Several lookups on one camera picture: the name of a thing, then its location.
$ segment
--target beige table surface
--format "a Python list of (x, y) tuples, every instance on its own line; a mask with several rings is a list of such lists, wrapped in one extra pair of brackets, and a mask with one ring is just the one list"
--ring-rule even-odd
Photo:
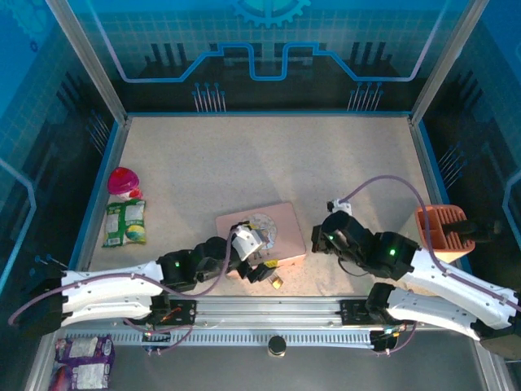
[[(91, 270), (135, 266), (193, 248), (217, 234), (215, 218), (222, 214), (293, 203), (308, 253), (302, 265), (278, 272), (284, 280), (279, 290), (267, 282), (223, 279), (213, 295), (366, 295), (372, 276), (346, 275), (335, 257), (310, 252), (311, 230), (327, 216), (326, 202), (380, 174), (409, 180), (428, 201), (404, 117), (139, 117), (120, 165), (140, 177), (148, 241), (101, 248), (103, 226)], [(389, 181), (352, 199), (353, 215), (372, 231), (400, 230), (416, 206), (407, 188)]]

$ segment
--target gear logo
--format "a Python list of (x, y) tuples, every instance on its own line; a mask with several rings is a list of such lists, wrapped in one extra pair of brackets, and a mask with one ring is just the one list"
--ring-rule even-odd
[(47, 13), (44, 0), (0, 0), (0, 11), (11, 11), (24, 33), (33, 40), (46, 30)]
[(233, 0), (235, 15), (241, 15), (244, 22), (253, 22), (255, 27), (264, 25), (270, 29), (274, 24), (282, 27), (283, 22), (292, 23), (295, 15), (302, 15), (302, 9), (309, 6), (309, 0)]

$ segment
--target purple snack bag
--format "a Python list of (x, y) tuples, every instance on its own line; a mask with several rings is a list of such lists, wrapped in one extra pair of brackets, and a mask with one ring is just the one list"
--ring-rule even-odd
[(55, 361), (72, 371), (70, 389), (107, 389), (115, 353), (110, 336), (61, 339)]

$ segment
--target blue border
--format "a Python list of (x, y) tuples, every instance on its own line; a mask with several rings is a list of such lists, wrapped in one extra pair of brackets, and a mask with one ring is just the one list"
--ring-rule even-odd
[(20, 232), (16, 237), (15, 245), (11, 250), (11, 254), (7, 258), (7, 262), (5, 267), (3, 268), (2, 274), (0, 275), (0, 295), (2, 295), (3, 289), (6, 286), (7, 279), (11, 274), (13, 265), (15, 264), (16, 258), (24, 244), (25, 236), (31, 226), (31, 221), (33, 220), (34, 214), (36, 213), (37, 205), (36, 198), (34, 196), (34, 188), (33, 182), (27, 179), (22, 173), (15, 170), (9, 163), (7, 163), (4, 159), (0, 158), (0, 167), (5, 169), (8, 174), (10, 174), (18, 183), (25, 187), (27, 190), (27, 197), (29, 199), (29, 204), (31, 205), (31, 209), (28, 211), (27, 216), (24, 220), (24, 225), (20, 228)]
[[(440, 168), (438, 167), (438, 163), (436, 160), (436, 155), (434, 154), (434, 149), (432, 149), (431, 140), (429, 139), (429, 135), (427, 134), (427, 128), (421, 120), (418, 124), (418, 128), (420, 129), (420, 134), (422, 135), (423, 143), (425, 144), (425, 149), (427, 151), (427, 155), (429, 156), (429, 161), (431, 162), (432, 171), (434, 172), (434, 179), (436, 180), (436, 185), (440, 189), (441, 200), (444, 204), (450, 204), (449, 193), (447, 193), (447, 189), (445, 189), (445, 185), (443, 184), (443, 178), (441, 177)], [(471, 264), (469, 262), (468, 257), (461, 257), (459, 261), (462, 263), (462, 269), (472, 274)]]
[(255, 72), (255, 51), (253, 49), (252, 44), (248, 42), (222, 42), (217, 43), (217, 51), (205, 51), (201, 55), (197, 57), (197, 59), (188, 67), (188, 69), (180, 76), (180, 77), (165, 77), (165, 78), (156, 78), (156, 77), (147, 77), (147, 78), (131, 78), (128, 77), (119, 61), (114, 46), (109, 39), (107, 32), (105, 31), (101, 20), (98, 17), (98, 13), (94, 9), (94, 6), (90, 0), (86, 0), (87, 7), (90, 9), (90, 13), (94, 19), (96, 26), (98, 27), (98, 31), (102, 36), (103, 41), (105, 42), (105, 46), (112, 57), (112, 61), (116, 66), (117, 72), (120, 74), (121, 79), (123, 79), (127, 83), (131, 84), (140, 84), (140, 83), (180, 83), (185, 81), (196, 69), (201, 65), (203, 61), (207, 58), (212, 57), (224, 57), (224, 50), (227, 48), (243, 48), (247, 50), (248, 56), (248, 68), (250, 77), (255, 81), (282, 81), (287, 77), (287, 68), (289, 64), (289, 50), (292, 47), (311, 47), (313, 49), (313, 56), (328, 56), (331, 57), (341, 68), (346, 72), (354, 81), (401, 81), (401, 82), (409, 82), (412, 81), (419, 72), (419, 69), (422, 66), (423, 60), (427, 56), (427, 52), (429, 51), (432, 41), (434, 40), (434, 36), (436, 35), (438, 28), (440, 27), (440, 23), (444, 18), (447, 9), (449, 8), (450, 0), (445, 0), (443, 7), (440, 10), (440, 14), (436, 18), (436, 22), (432, 26), (432, 30), (429, 33), (429, 36), (425, 42), (425, 45), (422, 48), (422, 51), (414, 65), (414, 68), (411, 74), (407, 77), (361, 77), (357, 76), (355, 72), (340, 58), (340, 56), (334, 51), (324, 51), (320, 49), (319, 42), (288, 42), (284, 45), (282, 49), (282, 70), (279, 76), (257, 76)]
[(510, 225), (510, 229), (512, 230), (512, 233), (514, 234), (515, 241), (518, 242), (518, 246), (519, 246), (519, 248), (521, 248), (521, 233), (519, 232), (518, 225), (515, 222), (515, 218), (512, 215), (512, 212), (510, 211), (510, 207), (509, 207), (512, 187), (519, 181), (521, 181), (521, 169), (518, 170), (517, 173), (512, 175), (509, 178), (509, 180), (506, 182), (505, 194), (503, 195), (503, 202), (501, 203), (501, 206), (503, 208), (503, 212), (505, 213), (506, 220), (508, 221), (508, 223)]
[(76, 243), (74, 244), (74, 249), (72, 250), (71, 260), (68, 263), (69, 270), (75, 270), (80, 258), (81, 248), (83, 247), (83, 243), (85, 242), (85, 235), (87, 233), (87, 229), (89, 228), (90, 219), (94, 213), (94, 206), (96, 205), (96, 200), (98, 198), (99, 191), (101, 190), (101, 186), (103, 185), (103, 176), (108, 167), (108, 161), (112, 152), (112, 148), (114, 146), (114, 142), (116, 141), (116, 135), (118, 134), (120, 127), (117, 122), (114, 121), (114, 125), (112, 126), (111, 135), (108, 138), (107, 146), (105, 147), (105, 153), (103, 154), (103, 158), (101, 160), (101, 164), (99, 165), (98, 175), (96, 175), (96, 180), (94, 181), (94, 186), (92, 188), (92, 192), (90, 193), (89, 203), (87, 204), (87, 209), (85, 211), (85, 215), (83, 217), (83, 221), (81, 222), (80, 231), (78, 232), (78, 236), (76, 239)]
[(410, 112), (351, 112), (346, 110), (310, 112), (129, 112), (129, 116), (410, 116)]

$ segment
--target green snack bag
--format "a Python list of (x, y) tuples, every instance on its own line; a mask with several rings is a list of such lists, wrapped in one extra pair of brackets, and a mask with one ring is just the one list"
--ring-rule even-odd
[(129, 200), (107, 206), (103, 247), (119, 247), (127, 243), (147, 242), (145, 232), (145, 201)]

